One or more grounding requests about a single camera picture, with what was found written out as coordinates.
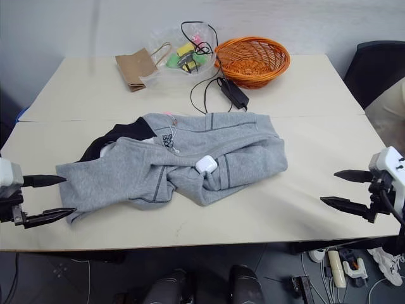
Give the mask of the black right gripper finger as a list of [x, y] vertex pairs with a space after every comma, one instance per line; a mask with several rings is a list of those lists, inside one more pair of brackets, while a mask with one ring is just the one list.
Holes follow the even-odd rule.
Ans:
[[364, 170], [341, 170], [333, 175], [349, 182], [371, 182], [371, 172]]
[[349, 199], [340, 198], [336, 196], [320, 197], [320, 200], [332, 208], [350, 213], [353, 215], [361, 216], [364, 219], [368, 218], [368, 207], [359, 203], [350, 201]]

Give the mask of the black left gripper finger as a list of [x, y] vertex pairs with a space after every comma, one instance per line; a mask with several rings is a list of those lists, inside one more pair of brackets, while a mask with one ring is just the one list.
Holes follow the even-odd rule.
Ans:
[[64, 177], [57, 175], [24, 175], [23, 187], [47, 187], [65, 181]]
[[70, 214], [76, 211], [77, 211], [76, 208], [55, 208], [45, 210], [38, 215], [25, 216], [23, 220], [23, 226], [25, 229], [29, 229], [41, 225], [51, 224], [64, 217], [69, 216]]

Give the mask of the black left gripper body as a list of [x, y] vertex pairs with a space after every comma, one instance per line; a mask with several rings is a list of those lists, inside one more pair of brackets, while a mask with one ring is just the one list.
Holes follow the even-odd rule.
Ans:
[[15, 225], [25, 225], [27, 214], [23, 212], [22, 191], [16, 190], [8, 198], [1, 198], [1, 223], [13, 222]]

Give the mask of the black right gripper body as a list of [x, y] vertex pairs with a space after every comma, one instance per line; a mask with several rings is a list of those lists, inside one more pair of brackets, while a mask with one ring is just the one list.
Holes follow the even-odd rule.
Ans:
[[377, 214], [392, 214], [394, 204], [390, 200], [392, 190], [392, 177], [388, 172], [382, 172], [379, 177], [374, 177], [368, 188], [370, 193], [370, 210], [368, 211], [367, 221], [374, 223]]

